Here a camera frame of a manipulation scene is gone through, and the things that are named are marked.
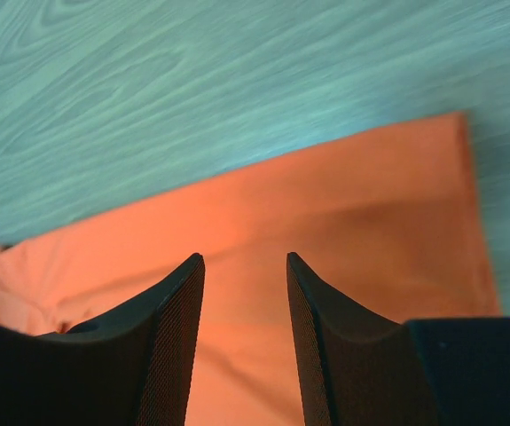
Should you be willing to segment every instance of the folded cloth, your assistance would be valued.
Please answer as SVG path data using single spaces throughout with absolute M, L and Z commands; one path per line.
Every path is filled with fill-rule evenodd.
M 189 425 L 302 425 L 286 253 L 392 320 L 498 315 L 466 120 L 370 130 L 0 249 L 0 324 L 67 330 L 192 252 L 206 287 Z

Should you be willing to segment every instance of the cloth fold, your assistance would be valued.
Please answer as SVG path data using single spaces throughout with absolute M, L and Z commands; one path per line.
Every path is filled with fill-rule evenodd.
M 67 330 L 206 260 L 186 424 L 302 425 L 286 253 L 395 321 L 499 315 L 467 123 L 324 143 L 0 249 L 0 324 Z

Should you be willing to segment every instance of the orange towel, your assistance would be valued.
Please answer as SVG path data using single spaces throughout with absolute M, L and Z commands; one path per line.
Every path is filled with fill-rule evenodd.
M 192 252 L 207 278 L 189 425 L 302 425 L 286 253 L 396 321 L 499 314 L 462 114 L 313 146 L 0 250 L 0 324 L 71 327 Z

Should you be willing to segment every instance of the wood grain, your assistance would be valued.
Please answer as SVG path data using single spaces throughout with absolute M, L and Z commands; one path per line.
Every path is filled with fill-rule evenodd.
M 0 0 L 0 243 L 456 109 L 510 312 L 510 0 Z

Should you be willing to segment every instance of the fabric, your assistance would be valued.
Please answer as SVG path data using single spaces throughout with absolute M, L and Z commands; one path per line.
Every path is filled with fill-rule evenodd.
M 0 249 L 0 324 L 66 330 L 192 252 L 187 424 L 302 425 L 286 253 L 392 320 L 500 314 L 461 113 L 313 146 Z

